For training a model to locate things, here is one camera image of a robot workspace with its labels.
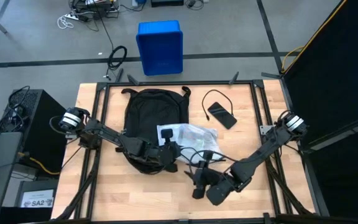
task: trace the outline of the backpack strap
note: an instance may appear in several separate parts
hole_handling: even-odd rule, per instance
[[[130,93],[131,95],[134,93],[137,93],[137,91],[131,89],[131,88],[125,88],[121,91],[121,93]]]
[[[191,90],[187,86],[182,86],[181,89],[186,92],[183,97],[189,98],[191,95]]]

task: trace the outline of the computer tower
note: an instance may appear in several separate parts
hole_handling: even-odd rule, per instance
[[[26,90],[21,90],[12,95],[11,102],[9,102],[10,106],[20,103],[23,97],[21,103],[23,107],[22,117],[27,117],[27,119],[20,129],[23,132],[20,151],[28,152],[30,157],[40,161],[49,171],[59,172],[62,167],[67,140],[65,135],[58,134],[50,128],[49,120],[53,116],[63,116],[66,109],[44,90],[29,90],[27,94]],[[38,164],[32,161],[27,161],[24,165],[39,169],[41,175],[47,174]]]

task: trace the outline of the yellow cable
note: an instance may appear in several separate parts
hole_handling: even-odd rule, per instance
[[[339,5],[339,7],[334,11],[334,13],[327,19],[327,21],[314,33],[314,35],[311,37],[311,39],[309,40],[309,42],[305,45],[305,47],[301,50],[301,52],[299,53],[299,55],[294,59],[294,61],[292,61],[292,63],[290,64],[290,66],[288,66],[287,69],[283,70],[282,73],[286,73],[291,67],[292,65],[298,60],[298,58],[300,57],[300,55],[305,51],[305,49],[310,45],[310,43],[314,40],[314,38],[317,36],[317,34],[324,28],[324,26],[326,26],[328,24],[328,22],[335,16],[335,14],[342,8],[342,6],[345,4],[345,2],[347,2],[347,0],[344,0],[341,5]]]
[[[288,54],[284,57],[283,64],[282,64],[282,66],[281,66],[281,71],[285,71],[284,65],[285,65],[285,60],[287,59],[287,57],[288,57],[292,52],[294,52],[294,51],[296,51],[296,50],[298,50],[298,49],[301,49],[301,48],[303,48],[303,47],[304,47],[304,46],[300,46],[300,47],[297,47],[297,48],[293,49],[292,51],[290,51],[290,53],[288,53]]]
[[[18,152],[18,155],[25,156],[25,154],[22,152]],[[37,159],[34,159],[33,157],[30,157],[30,160],[33,162],[36,162],[45,172],[47,172],[50,175],[59,175],[60,174],[60,172],[50,172],[47,168],[45,168],[45,166],[40,161],[38,161]]]

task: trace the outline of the black backpack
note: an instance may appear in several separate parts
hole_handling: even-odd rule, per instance
[[[183,96],[169,90],[146,89],[137,92],[130,88],[123,89],[121,93],[131,94],[125,110],[124,135],[141,138],[151,145],[158,146],[157,125],[189,123],[191,91],[187,86],[181,89],[186,92]],[[156,174],[164,168],[169,171],[164,166],[151,166],[127,156],[126,158],[144,174]]]

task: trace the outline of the white cable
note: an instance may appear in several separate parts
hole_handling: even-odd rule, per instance
[[[57,26],[59,26],[59,28],[61,28],[61,29],[74,28],[74,25],[71,22],[66,21],[65,16],[60,16],[57,19]]]

